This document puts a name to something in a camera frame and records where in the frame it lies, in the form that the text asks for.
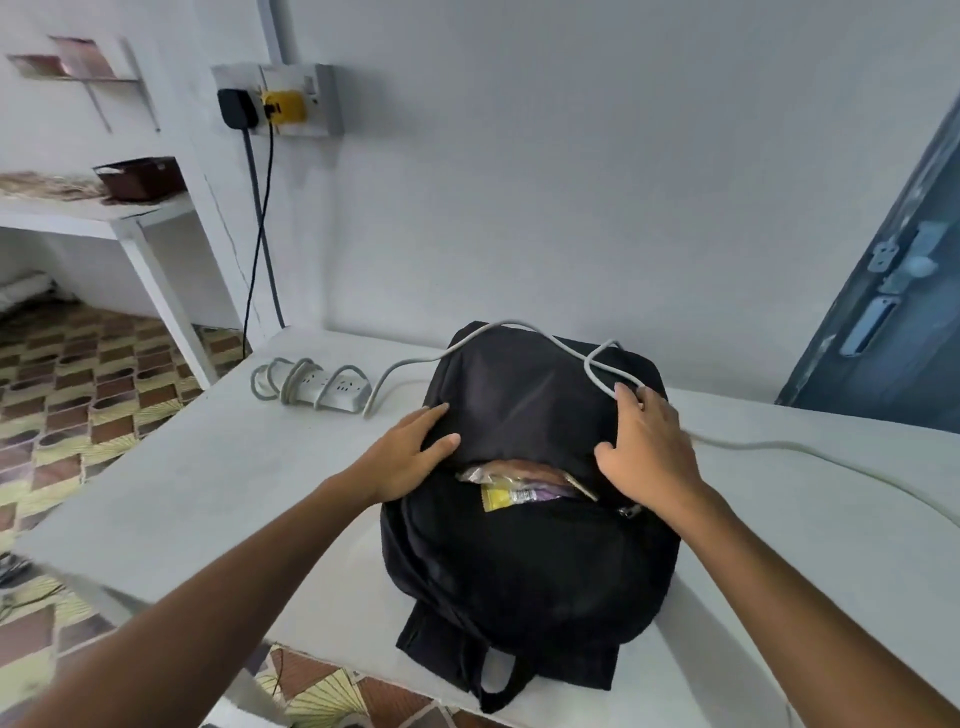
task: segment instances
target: blue door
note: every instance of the blue door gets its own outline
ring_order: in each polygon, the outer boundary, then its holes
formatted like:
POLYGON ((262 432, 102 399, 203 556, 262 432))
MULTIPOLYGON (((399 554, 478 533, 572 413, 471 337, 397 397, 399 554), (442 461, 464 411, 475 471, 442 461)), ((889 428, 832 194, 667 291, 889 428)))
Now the blue door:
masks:
POLYGON ((960 432, 960 112, 951 112, 778 403, 960 432))

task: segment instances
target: white countertop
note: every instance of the white countertop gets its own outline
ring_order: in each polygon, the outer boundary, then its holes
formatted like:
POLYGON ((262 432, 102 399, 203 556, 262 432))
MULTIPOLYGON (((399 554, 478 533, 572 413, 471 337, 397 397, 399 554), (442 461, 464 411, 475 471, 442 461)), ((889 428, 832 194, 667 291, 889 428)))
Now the white countertop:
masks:
POLYGON ((104 205, 100 199, 38 200, 0 195, 0 228, 115 237, 111 224, 140 218, 147 225, 179 217, 193 209, 183 192, 147 205, 104 205))
MULTIPOLYGON (((398 370, 369 421, 261 402, 252 368, 276 355, 355 363, 376 377, 434 350, 286 329, 72 497, 16 550, 156 601, 348 465, 420 405, 434 365, 398 370)), ((906 480, 960 511, 960 437, 671 390, 690 429, 802 442, 906 480)), ((705 478, 852 617, 960 703, 960 531, 919 502, 796 452, 698 448, 705 478)), ((389 580, 372 509, 331 547, 270 631, 319 659, 475 706, 394 644, 412 607, 389 580)), ((537 679, 496 718, 543 728, 786 726, 779 689, 684 547, 655 626, 620 652, 611 692, 537 679)))

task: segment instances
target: tiled floor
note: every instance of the tiled floor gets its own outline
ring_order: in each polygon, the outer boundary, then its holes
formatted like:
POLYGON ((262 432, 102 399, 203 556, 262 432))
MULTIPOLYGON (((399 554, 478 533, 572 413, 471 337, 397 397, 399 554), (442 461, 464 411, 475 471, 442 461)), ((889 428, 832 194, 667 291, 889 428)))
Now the tiled floor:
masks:
MULTIPOLYGON (((220 374, 240 361, 236 331, 198 333, 220 374)), ((0 552, 199 394, 155 319, 49 303, 0 321, 0 552)), ((0 607, 0 728, 111 630, 37 570, 4 594, 17 606, 0 607)), ((351 715, 372 728, 499 726, 278 645, 248 669, 298 728, 351 715)))

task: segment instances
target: black plug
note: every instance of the black plug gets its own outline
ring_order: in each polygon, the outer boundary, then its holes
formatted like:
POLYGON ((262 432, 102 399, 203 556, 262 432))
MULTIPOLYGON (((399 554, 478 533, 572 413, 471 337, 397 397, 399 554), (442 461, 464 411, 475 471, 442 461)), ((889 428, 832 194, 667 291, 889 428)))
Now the black plug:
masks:
POLYGON ((260 123, 250 93, 243 88, 221 88, 217 91, 220 115, 231 129, 255 129, 260 123))

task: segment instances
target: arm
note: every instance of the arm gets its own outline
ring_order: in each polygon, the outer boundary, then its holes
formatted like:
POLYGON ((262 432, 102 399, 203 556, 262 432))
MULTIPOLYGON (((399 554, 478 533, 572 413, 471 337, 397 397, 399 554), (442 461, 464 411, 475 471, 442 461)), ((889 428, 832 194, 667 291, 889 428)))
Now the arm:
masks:
POLYGON ((364 509, 406 495, 460 444, 420 452, 446 405, 400 420, 352 466, 102 643, 18 728, 197 726, 327 547, 364 509))
POLYGON ((600 470, 703 563, 807 728, 957 728, 960 711, 761 541, 700 477, 677 411, 617 385, 600 470))

